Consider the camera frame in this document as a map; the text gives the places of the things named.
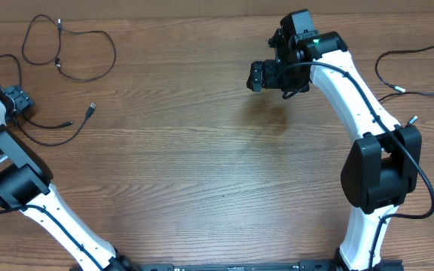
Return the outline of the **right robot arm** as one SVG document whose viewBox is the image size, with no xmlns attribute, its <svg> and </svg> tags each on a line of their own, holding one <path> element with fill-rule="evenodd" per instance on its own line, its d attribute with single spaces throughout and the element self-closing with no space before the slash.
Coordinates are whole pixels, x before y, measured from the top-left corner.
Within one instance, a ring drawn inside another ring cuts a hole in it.
<svg viewBox="0 0 434 271">
<path fill-rule="evenodd" d="M 376 100 L 360 77 L 337 32 L 319 33 L 310 12 L 295 11 L 269 39 L 274 59 L 251 64 L 246 86 L 254 92 L 279 89 L 284 99 L 316 86 L 331 103 L 352 145 L 341 170 L 341 187 L 351 204 L 344 241 L 329 270 L 402 270 L 400 260 L 380 256 L 389 219 L 414 191 L 421 135 L 403 127 Z"/>
</svg>

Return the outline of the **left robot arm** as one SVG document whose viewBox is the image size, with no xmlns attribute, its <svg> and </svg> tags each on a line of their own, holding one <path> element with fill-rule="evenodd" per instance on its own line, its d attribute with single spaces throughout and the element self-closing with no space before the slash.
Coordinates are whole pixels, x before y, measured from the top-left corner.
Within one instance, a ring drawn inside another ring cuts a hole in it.
<svg viewBox="0 0 434 271">
<path fill-rule="evenodd" d="M 77 260 L 81 270 L 136 270 L 113 245 L 97 236 L 51 184 L 47 164 L 11 130 L 34 102 L 19 85 L 0 84 L 0 214 L 21 212 L 41 225 Z"/>
</svg>

